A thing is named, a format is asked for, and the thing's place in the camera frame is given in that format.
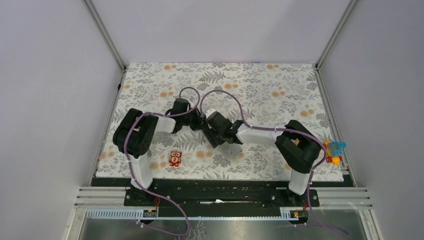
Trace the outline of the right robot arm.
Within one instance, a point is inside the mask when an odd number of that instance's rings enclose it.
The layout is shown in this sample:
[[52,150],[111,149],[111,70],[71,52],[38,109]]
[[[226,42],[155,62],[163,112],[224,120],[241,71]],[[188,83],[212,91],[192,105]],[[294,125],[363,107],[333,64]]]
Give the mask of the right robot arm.
[[311,206],[309,187],[314,162],[324,145],[299,121],[290,120],[282,129],[248,126],[243,120],[230,121],[213,108],[203,113],[201,120],[201,130],[210,145],[226,158],[239,155],[246,144],[276,148],[291,167],[288,187],[281,199],[293,206]]

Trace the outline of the small colourful toy blocks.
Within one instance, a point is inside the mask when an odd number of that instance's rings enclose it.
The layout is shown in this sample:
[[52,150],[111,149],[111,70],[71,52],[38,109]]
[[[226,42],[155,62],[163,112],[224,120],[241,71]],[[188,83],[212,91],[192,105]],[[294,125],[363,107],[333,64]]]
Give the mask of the small colourful toy blocks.
[[343,160],[344,149],[347,147],[347,144],[344,141],[326,140],[324,142],[324,146],[327,153],[326,161],[337,166],[340,165]]

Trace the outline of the grey cloth napkin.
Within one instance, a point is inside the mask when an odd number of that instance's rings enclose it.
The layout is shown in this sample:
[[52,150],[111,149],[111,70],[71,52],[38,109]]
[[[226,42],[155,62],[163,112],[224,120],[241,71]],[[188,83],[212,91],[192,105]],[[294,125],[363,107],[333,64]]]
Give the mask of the grey cloth napkin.
[[237,157],[243,151],[241,145],[228,142],[224,142],[217,148],[226,159]]

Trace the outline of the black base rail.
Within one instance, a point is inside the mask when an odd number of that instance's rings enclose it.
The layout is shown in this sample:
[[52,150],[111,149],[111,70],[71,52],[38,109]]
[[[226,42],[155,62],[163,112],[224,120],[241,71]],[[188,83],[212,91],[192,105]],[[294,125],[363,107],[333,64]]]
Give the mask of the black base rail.
[[319,207],[316,190],[298,195],[288,181],[154,179],[149,194],[134,186],[124,206],[153,207],[160,217],[277,217],[280,208],[306,211]]

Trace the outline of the floral patterned tablecloth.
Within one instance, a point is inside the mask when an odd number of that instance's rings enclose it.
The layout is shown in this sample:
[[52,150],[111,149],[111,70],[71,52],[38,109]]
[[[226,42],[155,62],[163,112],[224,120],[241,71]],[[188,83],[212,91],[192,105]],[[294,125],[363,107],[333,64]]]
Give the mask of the floral patterned tablecloth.
[[[321,141],[333,135],[311,64],[283,63],[131,63],[120,87],[111,124],[99,155],[98,178],[129,178],[126,156],[113,135],[129,109],[165,113],[177,97],[191,104],[205,97],[203,109],[216,109],[230,121],[283,127],[303,124]],[[171,151],[182,152],[170,166]],[[147,153],[155,178],[287,181],[291,168],[273,147],[245,144],[232,159],[211,147],[200,131],[156,133]]]

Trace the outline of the red owl toy block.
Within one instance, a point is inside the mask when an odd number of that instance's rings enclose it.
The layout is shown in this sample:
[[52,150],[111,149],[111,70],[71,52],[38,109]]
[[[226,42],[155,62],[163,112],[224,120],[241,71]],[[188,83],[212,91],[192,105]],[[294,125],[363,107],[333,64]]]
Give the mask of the red owl toy block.
[[172,150],[168,160],[169,165],[171,167],[178,167],[182,163],[182,155],[183,153],[181,151]]

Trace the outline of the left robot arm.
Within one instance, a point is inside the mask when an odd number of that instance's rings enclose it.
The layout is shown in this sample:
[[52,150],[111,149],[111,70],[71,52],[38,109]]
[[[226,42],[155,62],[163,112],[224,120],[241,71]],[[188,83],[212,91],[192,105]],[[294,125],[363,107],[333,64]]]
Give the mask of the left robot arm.
[[128,159],[131,185],[138,189],[135,197],[142,205],[148,206],[155,200],[155,192],[149,188],[153,174],[147,160],[155,133],[175,134],[183,127],[196,131],[201,125],[200,110],[183,98],[177,98],[165,113],[142,112],[136,108],[126,113],[112,142]]

